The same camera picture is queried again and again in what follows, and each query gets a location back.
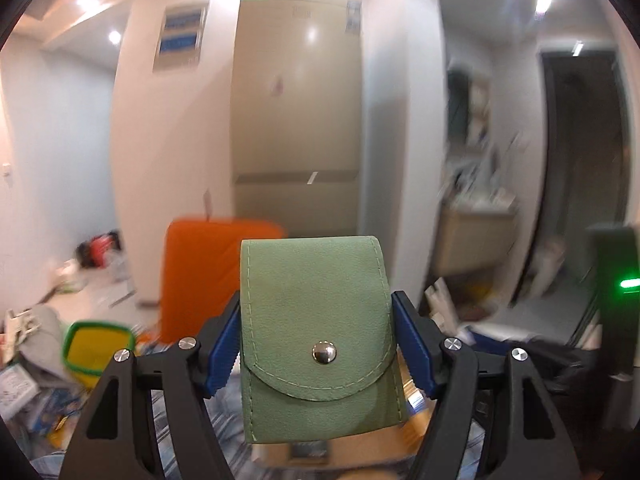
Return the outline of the green felt pouch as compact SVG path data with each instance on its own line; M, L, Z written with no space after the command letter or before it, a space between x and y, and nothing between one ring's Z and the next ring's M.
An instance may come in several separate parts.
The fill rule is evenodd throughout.
M406 421L375 237L243 240L240 308L247 441L331 440Z

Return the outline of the white trash bin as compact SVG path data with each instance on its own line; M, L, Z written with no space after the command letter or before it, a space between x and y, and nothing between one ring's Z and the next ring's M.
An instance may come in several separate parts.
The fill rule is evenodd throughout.
M565 261L566 244L559 237L551 237L534 252L526 273L525 297L540 298L553 284Z

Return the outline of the blue plaid shirt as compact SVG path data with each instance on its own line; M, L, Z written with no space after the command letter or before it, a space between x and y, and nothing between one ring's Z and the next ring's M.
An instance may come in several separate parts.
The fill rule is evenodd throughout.
M239 380L239 376L232 377L228 385L220 389L216 396L205 400L210 422L235 479L405 479L407 477L413 458L402 460L397 465L334 471L300 468L280 470L257 465L252 461L254 446L247 443L244 438ZM163 393L160 390L152 390L152 401L155 434L165 479L181 479L168 429ZM484 430L479 424L472 422L458 479L475 479L484 437ZM30 463L43 479L58 479L64 457L65 451L54 451L33 458Z

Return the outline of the yellow bin green rim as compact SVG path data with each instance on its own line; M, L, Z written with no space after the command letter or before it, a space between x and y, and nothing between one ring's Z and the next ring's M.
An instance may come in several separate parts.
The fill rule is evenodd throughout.
M130 328L105 321L70 324L62 345L63 364L87 389L93 389L118 350L134 351L136 336Z

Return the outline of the grey cloth pile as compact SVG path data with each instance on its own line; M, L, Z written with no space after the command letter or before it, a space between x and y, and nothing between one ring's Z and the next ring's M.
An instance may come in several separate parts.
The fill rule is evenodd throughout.
M14 312L7 310L3 320L1 359L3 365L22 360L31 367L63 378L63 327L55 310L46 304Z

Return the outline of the shallow cardboard box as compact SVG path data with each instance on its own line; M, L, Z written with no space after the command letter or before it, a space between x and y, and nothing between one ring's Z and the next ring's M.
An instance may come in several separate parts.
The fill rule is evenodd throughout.
M280 470L334 471L397 465L413 458L425 437L435 402L414 384L401 354L398 362L408 413L403 424L316 445L305 443L300 451L292 444L258 444L252 449L252 461Z

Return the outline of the beige bathroom vanity cabinet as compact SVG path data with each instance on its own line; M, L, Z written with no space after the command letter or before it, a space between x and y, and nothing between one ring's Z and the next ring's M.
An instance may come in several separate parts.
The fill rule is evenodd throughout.
M446 278L495 268L506 260L516 234L514 211L442 206L431 274Z

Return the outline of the red bag on floor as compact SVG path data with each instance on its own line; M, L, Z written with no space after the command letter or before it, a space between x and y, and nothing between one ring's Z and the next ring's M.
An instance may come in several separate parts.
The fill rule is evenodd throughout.
M83 269L102 269L108 266L112 255L121 251L119 230L113 230L80 243L75 249L75 259Z

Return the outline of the orange chair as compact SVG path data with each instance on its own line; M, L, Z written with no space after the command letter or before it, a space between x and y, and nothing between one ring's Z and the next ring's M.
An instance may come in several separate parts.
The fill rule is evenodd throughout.
M224 312L240 288L243 240L286 237L264 220L177 219L165 236L160 281L160 341L173 344L196 335L209 318Z

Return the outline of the bathroom mirror cabinet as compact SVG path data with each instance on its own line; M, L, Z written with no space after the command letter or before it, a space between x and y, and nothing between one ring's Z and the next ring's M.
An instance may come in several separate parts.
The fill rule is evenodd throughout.
M491 122L491 80L465 66L447 70L447 158L480 157Z

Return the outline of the beige refrigerator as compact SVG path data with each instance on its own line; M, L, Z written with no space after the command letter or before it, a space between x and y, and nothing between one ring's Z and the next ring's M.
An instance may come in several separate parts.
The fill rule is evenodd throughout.
M231 84L234 208L296 237L357 231L361 4L244 0Z

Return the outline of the wall electrical panel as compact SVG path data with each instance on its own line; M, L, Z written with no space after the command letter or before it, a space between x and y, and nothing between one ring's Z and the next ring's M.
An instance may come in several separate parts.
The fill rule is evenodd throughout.
M165 9L155 49L154 72L198 65L208 7L208 1L201 0Z

